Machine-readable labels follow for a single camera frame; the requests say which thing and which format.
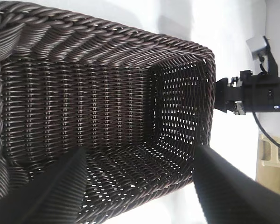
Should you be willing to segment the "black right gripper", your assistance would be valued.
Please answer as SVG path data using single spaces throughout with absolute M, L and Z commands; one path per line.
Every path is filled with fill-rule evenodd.
M 251 70 L 240 72 L 239 77 L 216 81 L 216 93 L 225 92 L 225 101 L 216 101 L 221 112 L 237 115 L 248 112 L 280 112 L 280 77 L 263 72 L 253 75 Z

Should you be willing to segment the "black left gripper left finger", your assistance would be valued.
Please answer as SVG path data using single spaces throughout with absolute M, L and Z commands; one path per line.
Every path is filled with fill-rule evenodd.
M 0 199 L 0 224 L 73 224 L 87 182 L 86 153 L 72 149 Z

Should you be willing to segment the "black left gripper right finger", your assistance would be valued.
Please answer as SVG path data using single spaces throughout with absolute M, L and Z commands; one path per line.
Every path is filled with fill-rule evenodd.
M 280 195 L 206 145 L 195 148 L 193 181 L 209 224 L 280 224 Z

